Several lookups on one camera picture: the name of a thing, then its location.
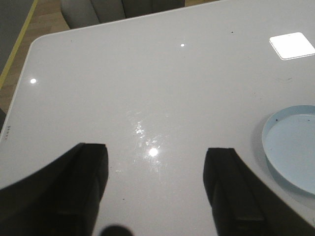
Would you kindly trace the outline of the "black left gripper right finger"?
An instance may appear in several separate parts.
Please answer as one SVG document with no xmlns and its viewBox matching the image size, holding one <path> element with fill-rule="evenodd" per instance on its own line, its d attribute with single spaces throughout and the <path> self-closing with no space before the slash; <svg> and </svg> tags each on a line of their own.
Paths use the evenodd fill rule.
<svg viewBox="0 0 315 236">
<path fill-rule="evenodd" d="M 203 182 L 220 236 L 313 236 L 315 228 L 267 187 L 233 148 L 209 148 Z"/>
</svg>

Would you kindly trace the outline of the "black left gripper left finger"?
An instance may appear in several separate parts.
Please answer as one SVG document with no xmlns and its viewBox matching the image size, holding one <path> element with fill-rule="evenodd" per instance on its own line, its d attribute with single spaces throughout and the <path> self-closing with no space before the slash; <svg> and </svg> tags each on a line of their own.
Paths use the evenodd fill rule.
<svg viewBox="0 0 315 236">
<path fill-rule="evenodd" d="M 90 236 L 108 180 L 104 144 L 79 143 L 0 191 L 3 236 Z"/>
</svg>

